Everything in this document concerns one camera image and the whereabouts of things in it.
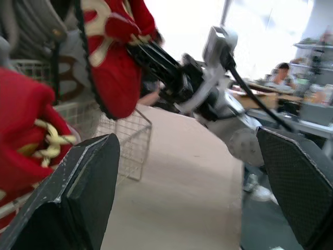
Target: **window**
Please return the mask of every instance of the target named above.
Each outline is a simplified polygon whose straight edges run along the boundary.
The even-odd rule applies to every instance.
[[[202,61],[211,26],[220,25],[224,0],[145,0],[165,39],[164,49],[176,60],[188,53]]]
[[[238,33],[235,49],[242,77],[264,78],[282,62],[294,59],[313,3],[303,0],[234,0],[226,26]]]

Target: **man in background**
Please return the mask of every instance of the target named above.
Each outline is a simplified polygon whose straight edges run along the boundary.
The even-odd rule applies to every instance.
[[[270,78],[270,82],[277,85],[290,86],[293,90],[296,89],[296,84],[293,78],[289,75],[289,65],[287,63],[282,63],[278,66],[277,70],[273,72]]]

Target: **table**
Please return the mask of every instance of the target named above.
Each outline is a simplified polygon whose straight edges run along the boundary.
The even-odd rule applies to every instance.
[[[265,121],[274,122],[274,120],[266,114],[266,112],[258,109],[250,109],[248,115]],[[312,122],[300,120],[299,122],[292,121],[290,116],[283,113],[276,113],[276,115],[282,118],[284,121],[292,125],[294,128],[301,132],[317,135],[326,138],[327,141],[323,147],[325,155],[329,158],[333,156],[333,124],[330,126],[318,125]]]
[[[140,182],[116,191],[102,250],[236,249],[242,164],[195,119],[139,106],[152,122]]]

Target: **black mesh surface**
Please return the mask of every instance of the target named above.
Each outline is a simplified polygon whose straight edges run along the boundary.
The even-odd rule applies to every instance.
[[[309,249],[332,222],[333,164],[298,135],[260,128],[257,137],[272,191],[298,242]]]

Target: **wire basket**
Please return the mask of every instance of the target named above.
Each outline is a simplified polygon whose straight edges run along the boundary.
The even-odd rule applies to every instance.
[[[139,181],[149,153],[151,122],[138,110],[126,119],[113,121],[95,101],[67,103],[55,107],[66,122],[75,128],[82,140],[114,133],[120,142],[117,185],[125,178]]]
[[[11,60],[14,68],[26,76],[47,85],[53,86],[51,65],[38,60],[17,59]]]

